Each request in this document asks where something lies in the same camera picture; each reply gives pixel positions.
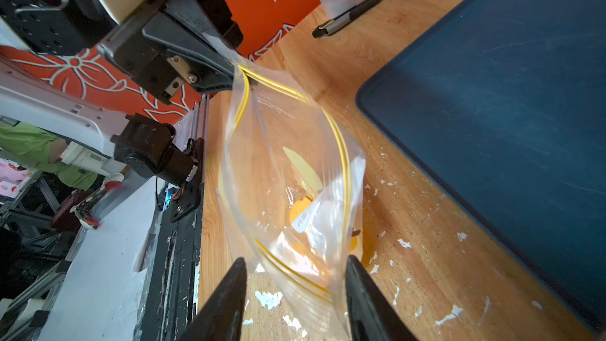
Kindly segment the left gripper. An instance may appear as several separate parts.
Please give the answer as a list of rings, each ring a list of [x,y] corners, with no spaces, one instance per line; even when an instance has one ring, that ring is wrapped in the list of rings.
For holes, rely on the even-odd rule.
[[[184,84],[201,94],[232,89],[235,68],[210,44],[210,36],[231,50],[244,39],[226,0],[146,0],[97,49],[169,104]]]

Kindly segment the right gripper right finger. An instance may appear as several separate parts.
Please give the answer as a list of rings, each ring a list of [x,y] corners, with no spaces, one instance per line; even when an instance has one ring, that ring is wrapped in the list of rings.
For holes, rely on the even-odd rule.
[[[345,284],[352,340],[417,340],[354,255]]]

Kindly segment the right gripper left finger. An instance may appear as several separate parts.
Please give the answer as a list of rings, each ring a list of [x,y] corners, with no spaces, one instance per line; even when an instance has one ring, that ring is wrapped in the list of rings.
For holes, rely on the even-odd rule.
[[[246,287],[246,261],[239,257],[179,340],[240,340]]]

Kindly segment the clear bag with yellow toys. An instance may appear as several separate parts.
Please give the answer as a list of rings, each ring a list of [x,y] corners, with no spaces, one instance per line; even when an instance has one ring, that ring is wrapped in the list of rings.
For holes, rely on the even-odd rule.
[[[365,152],[289,74],[227,58],[234,80],[217,188],[232,254],[265,272],[309,331],[347,337]]]

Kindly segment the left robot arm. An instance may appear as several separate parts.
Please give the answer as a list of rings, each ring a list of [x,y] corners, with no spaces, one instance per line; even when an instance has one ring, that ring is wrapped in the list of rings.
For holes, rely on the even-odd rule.
[[[95,47],[164,104],[185,84],[203,94],[228,90],[236,68],[226,53],[242,39],[225,0],[1,0],[2,45],[55,57]],[[94,107],[8,61],[1,63],[1,112],[145,178],[183,186],[204,171],[201,140],[181,150],[172,126]]]

